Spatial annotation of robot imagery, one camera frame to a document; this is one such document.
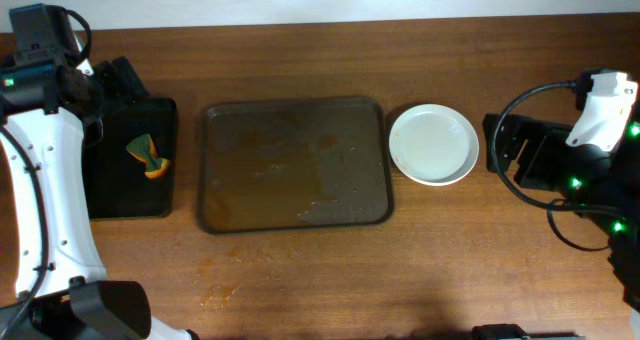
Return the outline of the pale blue plate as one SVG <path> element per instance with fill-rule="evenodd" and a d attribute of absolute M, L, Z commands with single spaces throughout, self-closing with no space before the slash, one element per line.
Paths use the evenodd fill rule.
<path fill-rule="evenodd" d="M 466 177 L 479 157 L 474 127 L 459 112 L 436 104 L 413 106 L 393 122 L 389 152 L 409 179 L 427 186 L 447 186 Z"/>

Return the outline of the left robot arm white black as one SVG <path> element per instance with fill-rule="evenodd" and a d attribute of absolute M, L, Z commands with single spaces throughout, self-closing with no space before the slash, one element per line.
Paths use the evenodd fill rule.
<path fill-rule="evenodd" d="M 80 15 L 46 4 L 9 13 L 16 52 L 1 68 L 1 145 L 19 235 L 17 300 L 5 339 L 190 339 L 155 318 L 142 286 L 107 276 L 82 178 L 85 131 L 148 93 L 125 58 L 91 65 Z"/>

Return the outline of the white plate with sauce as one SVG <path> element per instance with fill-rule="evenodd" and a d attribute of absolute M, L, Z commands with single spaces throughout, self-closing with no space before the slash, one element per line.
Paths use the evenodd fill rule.
<path fill-rule="evenodd" d="M 392 147 L 396 166 L 411 180 L 434 187 L 459 182 L 475 168 L 479 140 L 465 130 L 400 133 Z"/>

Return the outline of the orange green sponge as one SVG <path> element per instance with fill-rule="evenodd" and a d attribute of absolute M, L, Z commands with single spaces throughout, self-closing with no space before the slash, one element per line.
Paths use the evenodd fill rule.
<path fill-rule="evenodd" d="M 145 165 L 144 175 L 148 179 L 157 179 L 164 176 L 171 162 L 158 155 L 152 137 L 144 134 L 134 138 L 126 146 L 127 152 Z"/>

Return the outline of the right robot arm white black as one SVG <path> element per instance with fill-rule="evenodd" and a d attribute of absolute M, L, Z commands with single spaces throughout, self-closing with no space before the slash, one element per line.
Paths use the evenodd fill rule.
<path fill-rule="evenodd" d="M 543 209 L 554 234 L 568 246 L 587 252 L 564 237 L 555 212 L 592 221 L 608 236 L 603 248 L 631 308 L 630 323 L 639 337 L 639 110 L 624 122 L 611 152 L 594 145 L 571 147 L 569 127 L 520 115 L 483 120 L 487 169 L 497 174 L 521 201 Z"/>

